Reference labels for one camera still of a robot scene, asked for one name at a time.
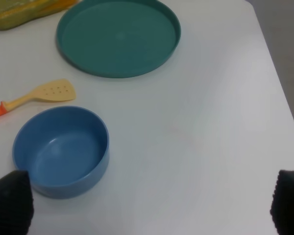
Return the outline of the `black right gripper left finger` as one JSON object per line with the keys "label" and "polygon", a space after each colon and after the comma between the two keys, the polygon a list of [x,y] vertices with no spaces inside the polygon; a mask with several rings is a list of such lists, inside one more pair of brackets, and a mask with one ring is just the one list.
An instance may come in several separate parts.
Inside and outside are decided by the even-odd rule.
{"label": "black right gripper left finger", "polygon": [[26,235],[34,216],[27,171],[14,170],[0,179],[0,235]]}

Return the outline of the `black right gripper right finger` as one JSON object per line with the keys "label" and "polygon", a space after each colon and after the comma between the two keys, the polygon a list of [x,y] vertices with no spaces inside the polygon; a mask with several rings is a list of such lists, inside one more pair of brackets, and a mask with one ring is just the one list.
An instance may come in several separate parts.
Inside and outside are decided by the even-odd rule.
{"label": "black right gripper right finger", "polygon": [[294,171],[279,171],[270,214],[279,235],[294,235]]}

